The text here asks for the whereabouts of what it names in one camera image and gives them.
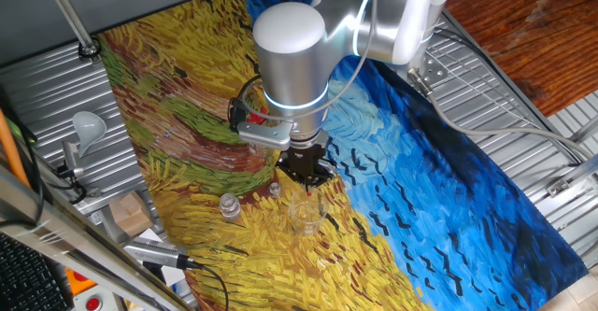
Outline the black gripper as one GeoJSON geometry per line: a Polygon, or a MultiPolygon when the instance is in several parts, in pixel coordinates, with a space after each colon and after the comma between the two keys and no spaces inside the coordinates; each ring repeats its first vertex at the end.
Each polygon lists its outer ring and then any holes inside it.
{"type": "Polygon", "coordinates": [[[335,163],[323,159],[325,149],[316,144],[310,148],[289,148],[287,156],[278,158],[276,167],[293,181],[318,187],[335,175],[335,163]]]}

